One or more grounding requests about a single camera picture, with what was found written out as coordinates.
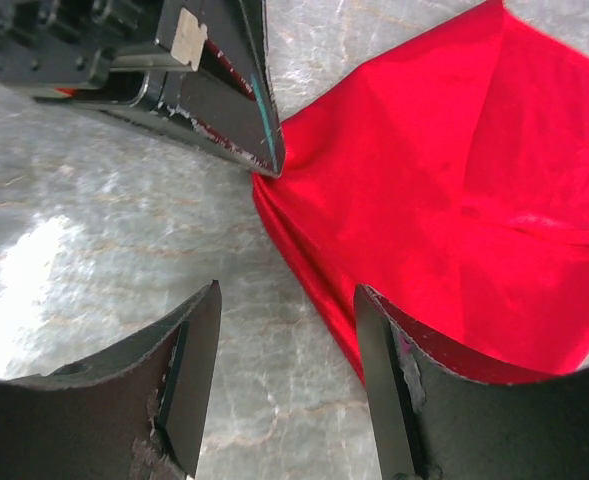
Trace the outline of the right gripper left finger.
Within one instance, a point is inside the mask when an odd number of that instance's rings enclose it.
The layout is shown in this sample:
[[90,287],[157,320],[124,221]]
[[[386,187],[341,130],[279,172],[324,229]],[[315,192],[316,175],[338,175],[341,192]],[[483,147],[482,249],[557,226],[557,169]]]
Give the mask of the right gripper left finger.
[[193,477],[221,306],[212,282],[91,356],[0,380],[0,479]]

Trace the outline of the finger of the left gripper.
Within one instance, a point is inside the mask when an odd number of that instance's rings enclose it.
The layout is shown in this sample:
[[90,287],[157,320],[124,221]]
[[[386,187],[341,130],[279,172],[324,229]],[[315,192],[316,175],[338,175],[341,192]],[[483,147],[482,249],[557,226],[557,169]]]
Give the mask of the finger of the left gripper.
[[145,125],[271,177],[285,146],[267,67],[262,1],[154,1],[156,43],[187,66],[144,76]]

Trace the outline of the red cloth napkin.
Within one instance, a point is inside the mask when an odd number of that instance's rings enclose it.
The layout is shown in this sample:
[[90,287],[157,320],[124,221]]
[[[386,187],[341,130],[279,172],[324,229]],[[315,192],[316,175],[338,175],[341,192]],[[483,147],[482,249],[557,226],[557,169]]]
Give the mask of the red cloth napkin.
[[356,372],[353,294],[529,370],[589,354],[589,57],[486,1],[283,125],[253,195]]

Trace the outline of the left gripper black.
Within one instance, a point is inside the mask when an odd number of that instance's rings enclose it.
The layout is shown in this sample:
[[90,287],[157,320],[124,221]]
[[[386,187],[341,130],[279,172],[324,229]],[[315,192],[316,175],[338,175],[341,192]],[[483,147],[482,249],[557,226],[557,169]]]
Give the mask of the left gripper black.
[[158,101],[181,1],[0,1],[0,84],[44,102]]

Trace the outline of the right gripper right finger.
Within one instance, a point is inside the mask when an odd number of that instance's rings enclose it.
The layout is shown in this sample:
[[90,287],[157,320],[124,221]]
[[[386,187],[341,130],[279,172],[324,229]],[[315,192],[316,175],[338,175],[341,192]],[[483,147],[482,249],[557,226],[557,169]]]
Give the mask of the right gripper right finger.
[[354,307],[383,478],[589,479],[589,367],[496,360],[365,285]]

